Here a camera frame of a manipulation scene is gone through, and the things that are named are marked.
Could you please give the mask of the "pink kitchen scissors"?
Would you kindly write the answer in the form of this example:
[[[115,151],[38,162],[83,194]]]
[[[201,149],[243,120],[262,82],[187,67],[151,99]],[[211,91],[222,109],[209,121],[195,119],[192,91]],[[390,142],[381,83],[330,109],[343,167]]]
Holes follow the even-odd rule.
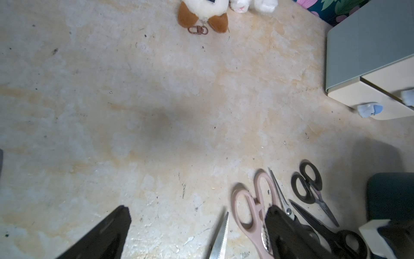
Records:
[[[280,206],[280,198],[276,190],[276,184],[266,171],[258,169],[253,181],[254,195],[243,187],[235,188],[232,193],[231,207],[237,226],[252,242],[259,257],[261,259],[272,259],[274,255],[265,225],[267,210],[265,209],[264,195],[260,186],[261,180],[265,180],[268,184],[268,190],[270,191],[272,199],[271,206]],[[252,216],[252,223],[249,226],[241,222],[237,209],[237,201],[242,197],[247,201],[248,209]]]

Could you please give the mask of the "large black scissors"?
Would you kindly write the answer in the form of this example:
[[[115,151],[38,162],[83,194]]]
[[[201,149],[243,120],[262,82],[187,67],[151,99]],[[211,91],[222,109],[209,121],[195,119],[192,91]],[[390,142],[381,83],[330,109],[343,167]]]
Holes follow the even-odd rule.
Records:
[[[349,230],[341,230],[336,233],[329,230],[322,222],[313,215],[303,209],[301,206],[290,200],[295,210],[317,231],[329,244],[333,255],[340,259],[366,259],[368,256],[368,248],[361,238],[355,232]],[[352,236],[358,243],[358,249],[353,249],[347,244],[347,236]]]

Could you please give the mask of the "cream kitchen scissors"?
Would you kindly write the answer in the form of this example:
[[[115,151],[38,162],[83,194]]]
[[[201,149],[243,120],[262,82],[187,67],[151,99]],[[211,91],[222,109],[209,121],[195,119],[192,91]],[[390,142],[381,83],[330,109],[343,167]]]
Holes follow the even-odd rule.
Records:
[[[224,214],[221,226],[218,230],[216,239],[211,248],[209,259],[225,259],[228,224],[229,224],[229,213],[226,212]]]

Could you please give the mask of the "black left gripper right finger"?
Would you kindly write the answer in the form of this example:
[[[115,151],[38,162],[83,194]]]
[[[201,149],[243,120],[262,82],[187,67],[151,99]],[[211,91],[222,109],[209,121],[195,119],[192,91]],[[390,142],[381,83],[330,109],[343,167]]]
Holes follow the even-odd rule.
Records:
[[[278,206],[271,206],[265,217],[275,259],[334,259],[328,250],[312,239]]]

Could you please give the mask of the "white mini drawer cabinet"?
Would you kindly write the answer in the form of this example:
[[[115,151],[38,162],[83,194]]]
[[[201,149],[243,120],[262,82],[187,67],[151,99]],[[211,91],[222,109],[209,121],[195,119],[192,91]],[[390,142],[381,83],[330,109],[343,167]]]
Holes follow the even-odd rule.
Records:
[[[414,88],[413,1],[370,1],[327,35],[327,95],[353,109],[383,106],[376,120],[411,117],[401,92]]]

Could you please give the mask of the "teal plastic storage box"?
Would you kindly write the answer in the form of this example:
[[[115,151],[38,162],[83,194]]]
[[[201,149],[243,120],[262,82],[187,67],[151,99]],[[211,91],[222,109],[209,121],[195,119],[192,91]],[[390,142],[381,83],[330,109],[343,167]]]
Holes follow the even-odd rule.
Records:
[[[369,220],[414,221],[414,174],[377,173],[367,183]]]

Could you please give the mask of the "white brown plush dog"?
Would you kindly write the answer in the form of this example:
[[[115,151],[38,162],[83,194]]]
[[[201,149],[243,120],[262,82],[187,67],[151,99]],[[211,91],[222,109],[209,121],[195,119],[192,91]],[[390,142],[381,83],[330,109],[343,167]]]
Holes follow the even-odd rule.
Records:
[[[229,26],[228,7],[229,0],[183,0],[177,14],[178,24],[188,29],[198,21],[207,22],[215,32],[226,33]]]

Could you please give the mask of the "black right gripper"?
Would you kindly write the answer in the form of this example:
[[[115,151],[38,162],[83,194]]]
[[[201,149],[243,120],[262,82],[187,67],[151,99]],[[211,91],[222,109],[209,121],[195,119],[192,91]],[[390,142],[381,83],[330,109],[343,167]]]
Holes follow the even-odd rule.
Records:
[[[385,259],[414,257],[414,222],[371,220],[359,227],[373,254]]]

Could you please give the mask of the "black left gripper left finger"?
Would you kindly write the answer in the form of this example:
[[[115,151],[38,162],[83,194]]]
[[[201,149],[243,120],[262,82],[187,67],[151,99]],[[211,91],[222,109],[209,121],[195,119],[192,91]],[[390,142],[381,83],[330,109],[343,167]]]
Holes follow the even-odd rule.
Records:
[[[119,206],[58,259],[119,259],[132,222],[129,208]]]

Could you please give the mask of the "small black scissors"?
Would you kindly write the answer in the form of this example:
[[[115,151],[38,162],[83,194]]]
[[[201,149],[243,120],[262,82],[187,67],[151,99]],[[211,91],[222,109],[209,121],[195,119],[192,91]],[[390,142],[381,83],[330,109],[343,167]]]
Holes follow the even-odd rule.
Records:
[[[280,198],[280,202],[281,202],[281,208],[282,210],[291,218],[291,220],[293,220],[298,226],[302,227],[302,229],[314,240],[316,240],[316,242],[320,243],[320,239],[318,237],[318,234],[314,231],[314,229],[311,226],[305,225],[305,224],[301,224],[299,219],[297,218],[297,216],[294,214],[294,212],[291,209],[291,205],[290,203],[285,199],[282,190],[278,184],[278,181],[273,173],[273,171],[268,168],[271,178],[274,181],[275,185],[276,185],[276,190],[278,192],[279,198]]]

